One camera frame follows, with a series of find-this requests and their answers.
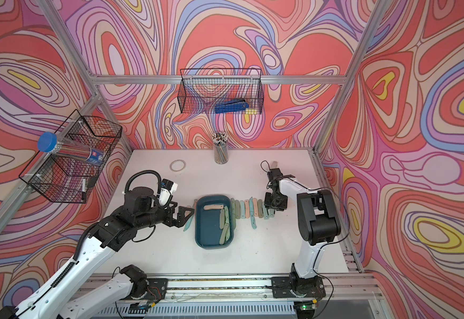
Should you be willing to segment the blue tool in basket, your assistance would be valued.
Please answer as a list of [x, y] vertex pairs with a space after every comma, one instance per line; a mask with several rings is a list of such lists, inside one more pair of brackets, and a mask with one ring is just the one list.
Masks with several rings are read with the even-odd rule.
[[249, 103], [245, 99], [234, 99], [217, 104], [214, 112], [216, 114], [224, 114], [231, 112], [242, 112], [249, 108]]

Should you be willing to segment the clear bottle blue cap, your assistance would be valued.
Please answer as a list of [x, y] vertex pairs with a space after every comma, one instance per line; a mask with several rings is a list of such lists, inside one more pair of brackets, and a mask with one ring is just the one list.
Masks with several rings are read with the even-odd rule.
[[100, 150], [51, 132], [45, 132], [39, 137], [37, 148], [40, 152], [72, 158], [94, 166], [100, 166], [104, 161], [104, 154]]

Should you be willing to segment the olive green folding knife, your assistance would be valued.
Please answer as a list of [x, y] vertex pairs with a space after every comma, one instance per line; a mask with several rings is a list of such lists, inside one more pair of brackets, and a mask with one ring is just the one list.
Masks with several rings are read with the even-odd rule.
[[241, 218], [241, 202], [239, 200], [234, 201], [234, 212], [235, 212], [235, 219]]

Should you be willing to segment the pink folding knife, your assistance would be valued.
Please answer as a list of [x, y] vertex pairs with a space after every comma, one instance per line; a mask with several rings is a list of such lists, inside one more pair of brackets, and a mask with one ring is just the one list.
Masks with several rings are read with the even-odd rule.
[[254, 217], [258, 218], [259, 217], [258, 199], [254, 198], [252, 201], [252, 204], [253, 204]]
[[222, 210], [224, 209], [225, 206], [223, 204], [213, 204], [213, 205], [205, 205], [203, 209], [205, 211], [210, 211], [210, 210]]
[[249, 205], [249, 200], [244, 200], [245, 203], [245, 218], [249, 219], [250, 218], [250, 205]]

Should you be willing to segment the light blue folding knife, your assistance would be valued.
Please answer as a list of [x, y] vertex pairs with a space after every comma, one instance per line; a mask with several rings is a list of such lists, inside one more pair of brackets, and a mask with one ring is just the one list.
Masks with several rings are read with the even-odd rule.
[[244, 201], [240, 201], [240, 209], [241, 209], [241, 219], [246, 218], [246, 205]]

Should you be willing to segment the pencil holder cup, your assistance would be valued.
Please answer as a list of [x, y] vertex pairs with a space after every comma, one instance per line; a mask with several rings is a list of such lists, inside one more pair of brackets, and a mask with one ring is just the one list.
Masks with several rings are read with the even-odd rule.
[[212, 136], [215, 162], [225, 164], [228, 156], [228, 135], [225, 132], [216, 132]]

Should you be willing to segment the light blue sheathed knife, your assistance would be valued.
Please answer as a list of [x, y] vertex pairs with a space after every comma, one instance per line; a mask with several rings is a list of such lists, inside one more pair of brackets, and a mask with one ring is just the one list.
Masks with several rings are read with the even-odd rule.
[[266, 207], [262, 208], [262, 212], [263, 212], [263, 215], [264, 215], [264, 219], [265, 220], [269, 219], [269, 212], [268, 212]]

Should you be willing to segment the masking tape roll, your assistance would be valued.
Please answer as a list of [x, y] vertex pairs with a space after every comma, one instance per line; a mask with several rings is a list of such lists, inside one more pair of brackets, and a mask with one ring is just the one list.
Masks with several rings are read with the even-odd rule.
[[182, 159], [176, 159], [169, 165], [169, 169], [173, 173], [180, 173], [184, 171], [186, 167], [187, 167], [187, 163], [186, 161]]

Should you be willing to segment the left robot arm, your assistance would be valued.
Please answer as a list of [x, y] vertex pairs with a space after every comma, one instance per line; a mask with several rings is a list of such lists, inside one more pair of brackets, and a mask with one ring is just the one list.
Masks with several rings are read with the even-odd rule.
[[0, 310], [0, 318], [92, 318], [120, 299], [145, 299], [152, 287], [145, 272], [134, 265], [124, 267], [107, 283], [82, 297], [75, 299], [74, 295], [141, 229], [155, 229], [159, 224], [185, 226], [195, 211], [173, 202], [176, 187], [160, 186], [157, 191], [127, 187], [123, 205], [84, 231], [75, 254], [63, 268], [19, 305]]

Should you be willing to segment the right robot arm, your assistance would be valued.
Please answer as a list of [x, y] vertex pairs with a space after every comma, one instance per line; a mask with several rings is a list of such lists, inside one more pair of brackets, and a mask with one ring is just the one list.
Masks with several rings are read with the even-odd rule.
[[297, 182], [293, 175], [284, 175], [278, 168], [270, 168], [265, 194], [265, 207], [269, 213], [282, 212], [288, 201], [295, 202], [298, 231], [302, 246], [298, 258], [292, 264], [288, 276], [271, 278], [269, 288], [276, 299], [313, 298], [326, 296], [323, 276], [318, 267], [327, 246], [342, 232], [334, 194], [326, 188], [310, 189]]

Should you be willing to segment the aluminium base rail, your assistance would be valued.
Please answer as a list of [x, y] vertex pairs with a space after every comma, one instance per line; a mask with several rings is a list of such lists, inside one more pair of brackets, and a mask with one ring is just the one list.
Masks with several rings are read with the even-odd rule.
[[272, 301], [273, 290], [282, 288], [280, 300], [382, 300], [383, 293], [372, 275], [361, 273], [325, 274], [323, 283], [313, 292], [292, 292], [286, 283], [272, 284], [274, 275], [148, 275], [168, 282], [160, 288], [150, 288], [156, 297], [164, 293], [167, 303], [211, 301]]

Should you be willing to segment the light blue ceramic fruit knife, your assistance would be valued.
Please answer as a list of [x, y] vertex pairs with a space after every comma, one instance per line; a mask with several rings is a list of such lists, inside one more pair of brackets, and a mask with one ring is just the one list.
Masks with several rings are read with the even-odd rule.
[[193, 216], [191, 216], [191, 217], [187, 220], [187, 222], [186, 222], [186, 224], [185, 224], [185, 226], [184, 226], [184, 232], [186, 232], [186, 231], [190, 228], [191, 222], [192, 222], [192, 221], [193, 221]]

